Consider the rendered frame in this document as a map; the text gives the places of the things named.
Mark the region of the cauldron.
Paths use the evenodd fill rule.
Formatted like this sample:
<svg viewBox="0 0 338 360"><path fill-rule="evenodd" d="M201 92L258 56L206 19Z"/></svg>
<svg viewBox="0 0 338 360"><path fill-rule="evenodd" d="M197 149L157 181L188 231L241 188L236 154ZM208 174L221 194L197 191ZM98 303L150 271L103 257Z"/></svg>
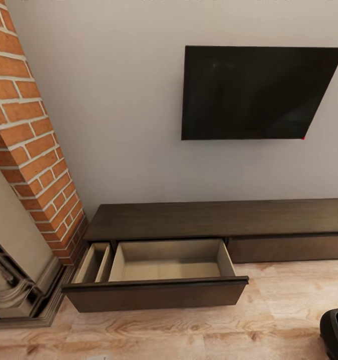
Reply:
<svg viewBox="0 0 338 360"><path fill-rule="evenodd" d="M319 324L320 337L328 348L330 360L338 360L338 308L325 312Z"/></svg>

